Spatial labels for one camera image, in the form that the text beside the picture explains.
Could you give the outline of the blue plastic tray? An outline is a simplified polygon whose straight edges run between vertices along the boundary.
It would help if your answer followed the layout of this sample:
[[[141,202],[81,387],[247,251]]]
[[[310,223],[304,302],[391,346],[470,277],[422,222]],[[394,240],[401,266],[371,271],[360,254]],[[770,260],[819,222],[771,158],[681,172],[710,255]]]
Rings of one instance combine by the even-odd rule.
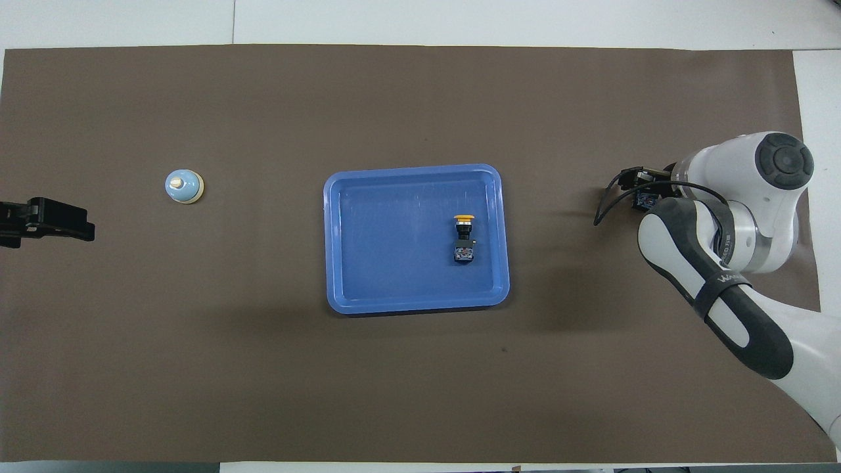
[[[511,288],[501,174],[487,164],[342,171],[323,189],[325,282],[351,317],[492,307]],[[471,214],[474,261],[453,260]]]

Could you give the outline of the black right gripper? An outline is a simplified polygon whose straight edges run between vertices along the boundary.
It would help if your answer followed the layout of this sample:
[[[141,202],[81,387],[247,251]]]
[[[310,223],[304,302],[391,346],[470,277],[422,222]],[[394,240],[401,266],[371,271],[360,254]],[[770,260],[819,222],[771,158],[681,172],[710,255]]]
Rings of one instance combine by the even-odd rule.
[[[658,196],[674,196],[675,189],[673,185],[666,185],[663,182],[671,180],[670,170],[661,170],[654,168],[628,168],[622,171],[622,176],[619,177],[619,188],[622,191],[630,191],[631,189],[642,186],[639,192],[649,192],[650,194],[657,194]]]

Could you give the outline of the light blue desk bell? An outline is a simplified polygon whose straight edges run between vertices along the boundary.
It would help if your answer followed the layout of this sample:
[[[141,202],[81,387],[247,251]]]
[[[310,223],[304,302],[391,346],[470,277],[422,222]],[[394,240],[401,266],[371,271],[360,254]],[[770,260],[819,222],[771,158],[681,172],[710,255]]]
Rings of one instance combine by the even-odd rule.
[[[165,179],[164,191],[171,200],[180,204],[199,201],[205,191],[201,174],[189,169],[171,171]]]

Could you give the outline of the yellow push button switch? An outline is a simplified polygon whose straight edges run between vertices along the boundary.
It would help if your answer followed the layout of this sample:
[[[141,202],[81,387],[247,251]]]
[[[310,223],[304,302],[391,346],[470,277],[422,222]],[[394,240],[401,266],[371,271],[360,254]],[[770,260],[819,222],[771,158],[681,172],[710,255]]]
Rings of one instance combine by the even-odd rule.
[[[456,240],[454,243],[453,260],[456,263],[467,264],[474,261],[474,247],[476,241],[472,238],[475,216],[458,214],[454,216]]]

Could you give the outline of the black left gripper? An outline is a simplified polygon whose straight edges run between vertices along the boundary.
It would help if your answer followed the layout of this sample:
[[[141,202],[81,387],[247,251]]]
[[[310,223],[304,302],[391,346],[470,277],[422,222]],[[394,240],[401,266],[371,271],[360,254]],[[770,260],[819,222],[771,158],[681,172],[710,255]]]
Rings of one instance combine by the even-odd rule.
[[[0,246],[20,248],[24,238],[64,236],[78,240],[95,240],[95,225],[88,222],[84,208],[61,204],[61,224],[81,224],[61,231],[48,228],[42,222],[42,214],[36,204],[0,202]]]

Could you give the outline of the brown table mat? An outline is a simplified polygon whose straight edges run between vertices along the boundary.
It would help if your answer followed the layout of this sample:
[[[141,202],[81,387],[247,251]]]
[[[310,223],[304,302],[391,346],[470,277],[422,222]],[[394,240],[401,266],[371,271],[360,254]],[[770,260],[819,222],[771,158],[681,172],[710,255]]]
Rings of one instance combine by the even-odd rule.
[[[222,45],[7,51],[0,200],[93,242],[0,249],[0,462],[823,462],[832,443],[637,249],[620,169],[801,132],[790,51]],[[501,174],[511,289],[327,302],[322,189]],[[193,204],[164,191],[201,174]]]

